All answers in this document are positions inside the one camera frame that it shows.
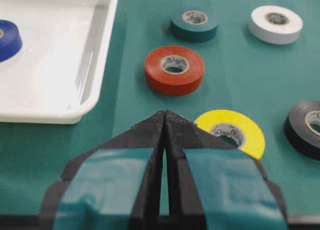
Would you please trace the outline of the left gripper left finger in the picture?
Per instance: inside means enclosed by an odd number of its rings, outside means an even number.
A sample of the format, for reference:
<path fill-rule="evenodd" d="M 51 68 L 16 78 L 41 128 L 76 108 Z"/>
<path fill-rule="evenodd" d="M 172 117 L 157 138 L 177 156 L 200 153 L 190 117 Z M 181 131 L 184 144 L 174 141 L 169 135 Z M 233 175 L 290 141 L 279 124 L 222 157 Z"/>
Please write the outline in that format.
<path fill-rule="evenodd" d="M 70 160 L 46 191 L 42 230 L 151 230 L 160 212 L 165 113 Z"/>

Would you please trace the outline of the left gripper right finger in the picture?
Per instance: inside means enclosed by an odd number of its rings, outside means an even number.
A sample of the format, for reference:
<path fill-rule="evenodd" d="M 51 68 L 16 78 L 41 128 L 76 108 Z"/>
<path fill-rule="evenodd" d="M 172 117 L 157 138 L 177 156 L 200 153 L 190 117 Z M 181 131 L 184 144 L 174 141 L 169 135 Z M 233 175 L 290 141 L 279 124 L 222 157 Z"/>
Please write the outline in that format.
<path fill-rule="evenodd" d="M 262 164 L 167 110 L 169 213 L 181 230 L 286 230 L 281 188 Z"/>

